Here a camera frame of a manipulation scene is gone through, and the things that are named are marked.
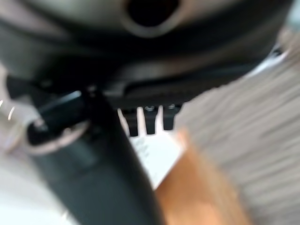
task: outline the white label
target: white label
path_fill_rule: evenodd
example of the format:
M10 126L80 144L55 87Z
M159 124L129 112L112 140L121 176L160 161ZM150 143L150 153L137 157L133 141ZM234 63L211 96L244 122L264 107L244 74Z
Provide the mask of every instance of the white label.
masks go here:
M155 190L183 153L182 145L169 133L132 137L130 141Z

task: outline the blurry object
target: blurry object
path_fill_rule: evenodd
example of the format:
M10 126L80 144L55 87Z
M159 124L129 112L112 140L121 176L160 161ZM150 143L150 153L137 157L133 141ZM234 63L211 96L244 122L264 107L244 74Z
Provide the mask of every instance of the blurry object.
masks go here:
M268 57L261 62L254 70L247 73L244 77L249 78L261 74L265 69L271 68L282 62L288 55L288 50L283 52L280 44L277 44Z
M293 29L300 31L300 0L295 0L288 17L288 23Z
M13 150L21 139L24 126L13 118L15 107L6 115L0 111L0 154Z
M156 190L167 225L250 225L238 194L223 174L181 132L187 146Z

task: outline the white surface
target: white surface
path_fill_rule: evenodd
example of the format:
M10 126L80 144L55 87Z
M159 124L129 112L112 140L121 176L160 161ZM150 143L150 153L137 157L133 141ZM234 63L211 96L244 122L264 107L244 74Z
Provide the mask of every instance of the white surface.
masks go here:
M137 156L156 189L183 153L183 147L169 133L130 139Z

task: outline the brown wood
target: brown wood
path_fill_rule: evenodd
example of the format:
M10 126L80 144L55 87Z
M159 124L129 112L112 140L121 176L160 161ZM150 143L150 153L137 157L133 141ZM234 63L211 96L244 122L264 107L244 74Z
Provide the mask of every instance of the brown wood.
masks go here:
M250 225L237 193L191 144L156 195L167 225Z

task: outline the black plastic object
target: black plastic object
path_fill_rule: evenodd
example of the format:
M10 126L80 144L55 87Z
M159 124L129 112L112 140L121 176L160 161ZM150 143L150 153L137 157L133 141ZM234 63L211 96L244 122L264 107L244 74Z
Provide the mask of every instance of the black plastic object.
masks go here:
M30 18L16 22L17 17L0 14L0 59L11 75L49 93L96 84L116 108L176 104L178 98L182 104L257 66L275 45L292 3L236 0L206 17L195 7L194 19L187 11L174 29L142 38L126 30L122 13L115 10L126 1L76 0L77 7L82 4L82 19L90 16L84 8L92 1L105 10L94 16L111 20L93 20L89 26L46 8L46 3L57 7L61 1L0 1L5 15L22 10ZM189 2L201 11L199 0ZM163 98L164 103L150 103Z
M137 110L126 109L122 110L123 116L126 119L129 128L129 134L131 137L136 137L139 135L137 127Z
M91 111L75 142L32 156L52 191L82 225L163 225L143 169L108 104Z

